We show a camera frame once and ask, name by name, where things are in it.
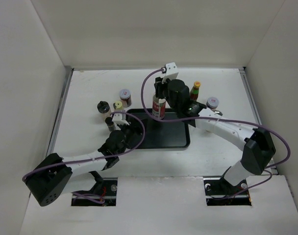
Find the tall black-cap sauce bottle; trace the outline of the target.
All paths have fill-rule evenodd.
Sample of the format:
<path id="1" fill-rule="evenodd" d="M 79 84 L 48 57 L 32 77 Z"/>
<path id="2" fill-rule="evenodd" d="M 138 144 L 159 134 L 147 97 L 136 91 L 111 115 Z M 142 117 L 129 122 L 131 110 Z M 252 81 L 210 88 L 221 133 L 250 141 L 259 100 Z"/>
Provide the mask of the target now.
<path id="1" fill-rule="evenodd" d="M 155 118 L 163 119 L 165 117 L 166 100 L 160 99 L 153 94 L 152 98 L 152 115 Z"/>

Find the yellow-cap red sauce bottle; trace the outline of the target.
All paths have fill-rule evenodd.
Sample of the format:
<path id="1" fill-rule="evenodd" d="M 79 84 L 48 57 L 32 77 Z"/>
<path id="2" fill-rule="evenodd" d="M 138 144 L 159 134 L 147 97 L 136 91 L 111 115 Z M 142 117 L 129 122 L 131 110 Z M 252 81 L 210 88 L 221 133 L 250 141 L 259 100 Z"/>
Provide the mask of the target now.
<path id="1" fill-rule="evenodd" d="M 201 83 L 199 81 L 195 81 L 193 87 L 190 90 L 190 99 L 197 101 L 199 97 L 199 89 L 201 87 Z"/>

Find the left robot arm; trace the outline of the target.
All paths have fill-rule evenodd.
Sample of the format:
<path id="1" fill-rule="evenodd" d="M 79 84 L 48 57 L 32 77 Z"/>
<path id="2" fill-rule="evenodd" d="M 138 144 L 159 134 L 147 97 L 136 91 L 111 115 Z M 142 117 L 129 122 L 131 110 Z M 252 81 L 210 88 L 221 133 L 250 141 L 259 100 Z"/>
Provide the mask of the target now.
<path id="1" fill-rule="evenodd" d="M 76 157 L 61 157 L 49 154 L 32 172 L 23 177 L 31 194 L 41 207 L 53 203 L 61 194 L 71 192 L 77 197 L 103 204 L 105 200 L 98 194 L 104 188 L 104 179 L 99 172 L 112 168 L 119 157 L 136 149 L 144 140 L 146 128 L 139 119 L 133 119 L 118 130 L 110 133 L 105 143 L 91 153 Z M 76 176 L 87 175 L 85 186 L 67 188 Z"/>

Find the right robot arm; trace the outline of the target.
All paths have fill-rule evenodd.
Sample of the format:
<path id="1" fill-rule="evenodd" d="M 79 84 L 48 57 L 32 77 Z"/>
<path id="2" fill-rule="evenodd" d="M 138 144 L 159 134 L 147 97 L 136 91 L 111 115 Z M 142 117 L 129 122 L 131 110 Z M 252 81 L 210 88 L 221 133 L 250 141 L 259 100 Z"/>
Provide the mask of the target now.
<path id="1" fill-rule="evenodd" d="M 250 175 L 260 175 L 276 153 L 269 131 L 261 127 L 244 126 L 223 121 L 222 117 L 206 105 L 190 99 L 189 88 L 182 80 L 155 79 L 155 91 L 164 98 L 183 122 L 201 130 L 209 131 L 242 151 L 242 158 L 221 177 L 222 192 L 232 193 L 237 185 Z"/>

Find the small dark pepper bottle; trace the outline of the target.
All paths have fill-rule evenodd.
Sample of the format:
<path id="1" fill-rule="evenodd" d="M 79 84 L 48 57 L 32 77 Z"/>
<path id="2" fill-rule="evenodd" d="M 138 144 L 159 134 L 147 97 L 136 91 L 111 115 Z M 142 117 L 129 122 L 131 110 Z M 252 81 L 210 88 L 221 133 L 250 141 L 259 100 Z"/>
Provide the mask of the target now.
<path id="1" fill-rule="evenodd" d="M 113 132 L 113 131 L 116 130 L 116 126 L 115 126 L 115 123 L 113 122 L 112 117 L 107 117 L 107 118 L 105 119 L 105 123 L 106 123 L 107 128 L 108 128 L 108 130 L 109 130 L 110 132 Z"/>

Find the yellow-cap white powder jar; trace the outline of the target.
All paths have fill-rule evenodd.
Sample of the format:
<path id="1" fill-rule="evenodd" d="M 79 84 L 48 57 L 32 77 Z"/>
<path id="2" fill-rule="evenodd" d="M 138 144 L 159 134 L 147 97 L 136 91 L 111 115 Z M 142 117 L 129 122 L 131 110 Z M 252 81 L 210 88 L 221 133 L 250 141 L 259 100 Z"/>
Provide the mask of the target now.
<path id="1" fill-rule="evenodd" d="M 114 111 L 121 111 L 125 112 L 123 103 L 121 101 L 115 101 L 113 103 Z M 114 117 L 121 117 L 122 119 L 125 119 L 125 114 L 114 114 Z"/>

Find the red-label lid brown jar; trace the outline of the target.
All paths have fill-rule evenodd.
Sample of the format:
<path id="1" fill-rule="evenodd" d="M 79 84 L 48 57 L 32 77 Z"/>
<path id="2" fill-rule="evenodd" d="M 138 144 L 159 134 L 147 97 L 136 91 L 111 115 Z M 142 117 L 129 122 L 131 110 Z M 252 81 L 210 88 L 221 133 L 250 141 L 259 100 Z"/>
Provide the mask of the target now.
<path id="1" fill-rule="evenodd" d="M 119 93 L 121 102 L 123 104 L 123 107 L 127 108 L 131 106 L 132 100 L 131 100 L 131 92 L 128 89 L 122 89 Z"/>

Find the black-cap shaker jar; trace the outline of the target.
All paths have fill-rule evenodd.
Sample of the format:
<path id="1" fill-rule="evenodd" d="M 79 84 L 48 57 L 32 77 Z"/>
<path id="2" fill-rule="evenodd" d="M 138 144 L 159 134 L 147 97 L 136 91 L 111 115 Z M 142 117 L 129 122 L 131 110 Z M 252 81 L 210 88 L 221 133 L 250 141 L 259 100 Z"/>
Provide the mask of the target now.
<path id="1" fill-rule="evenodd" d="M 103 119 L 106 119 L 107 117 L 111 116 L 112 113 L 109 103 L 106 101 L 100 101 L 97 104 L 97 110 Z"/>

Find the black plastic tray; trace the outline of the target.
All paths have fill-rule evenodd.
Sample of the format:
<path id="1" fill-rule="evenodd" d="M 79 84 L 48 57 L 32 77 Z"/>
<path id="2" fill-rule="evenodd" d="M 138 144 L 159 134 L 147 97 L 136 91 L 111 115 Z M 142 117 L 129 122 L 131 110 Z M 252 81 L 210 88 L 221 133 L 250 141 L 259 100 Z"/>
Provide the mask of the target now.
<path id="1" fill-rule="evenodd" d="M 190 145 L 188 124 L 155 121 L 144 109 L 129 109 L 127 112 L 139 118 L 146 128 L 145 139 L 138 149 L 184 149 Z"/>

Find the red-label lid spice jar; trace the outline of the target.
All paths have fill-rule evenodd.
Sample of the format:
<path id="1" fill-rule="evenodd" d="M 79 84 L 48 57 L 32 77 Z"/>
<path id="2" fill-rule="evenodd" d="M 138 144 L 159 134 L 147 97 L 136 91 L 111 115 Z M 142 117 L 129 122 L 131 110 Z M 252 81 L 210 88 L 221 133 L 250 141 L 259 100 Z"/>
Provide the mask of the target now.
<path id="1" fill-rule="evenodd" d="M 219 105 L 219 100 L 216 97 L 209 97 L 206 102 L 206 106 L 211 110 L 216 110 Z"/>

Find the silver-lid white powder jar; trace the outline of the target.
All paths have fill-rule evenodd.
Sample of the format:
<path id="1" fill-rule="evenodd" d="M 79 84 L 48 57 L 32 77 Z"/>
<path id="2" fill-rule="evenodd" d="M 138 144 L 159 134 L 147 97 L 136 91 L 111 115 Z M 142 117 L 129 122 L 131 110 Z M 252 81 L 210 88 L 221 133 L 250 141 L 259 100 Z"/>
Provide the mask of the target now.
<path id="1" fill-rule="evenodd" d="M 208 126 L 206 128 L 206 132 L 211 133 L 210 130 L 215 129 L 215 125 L 218 123 L 223 114 L 221 111 L 208 109 L 208 115 L 209 117 L 216 118 L 216 120 L 208 120 L 208 122 L 211 123 L 212 126 Z"/>

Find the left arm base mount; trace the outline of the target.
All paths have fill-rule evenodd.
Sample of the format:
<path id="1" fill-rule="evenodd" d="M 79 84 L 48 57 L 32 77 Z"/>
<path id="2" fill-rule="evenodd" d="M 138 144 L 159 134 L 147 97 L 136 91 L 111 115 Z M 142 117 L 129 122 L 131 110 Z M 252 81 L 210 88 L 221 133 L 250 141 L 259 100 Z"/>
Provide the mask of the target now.
<path id="1" fill-rule="evenodd" d="M 88 174 L 88 179 L 93 180 L 87 190 L 78 190 L 72 194 L 71 206 L 73 207 L 114 207 L 117 201 L 118 178 L 102 178 L 96 171 Z"/>

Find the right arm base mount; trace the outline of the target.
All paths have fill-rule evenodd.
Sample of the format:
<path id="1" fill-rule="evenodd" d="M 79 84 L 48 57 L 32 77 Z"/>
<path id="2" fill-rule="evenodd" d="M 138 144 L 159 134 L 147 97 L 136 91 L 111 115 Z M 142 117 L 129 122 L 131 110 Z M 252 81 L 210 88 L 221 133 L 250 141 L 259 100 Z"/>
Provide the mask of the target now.
<path id="1" fill-rule="evenodd" d="M 241 192 L 248 187 L 246 180 L 237 186 L 223 183 L 219 178 L 205 178 L 203 183 L 208 206 L 251 206 L 249 192 Z"/>

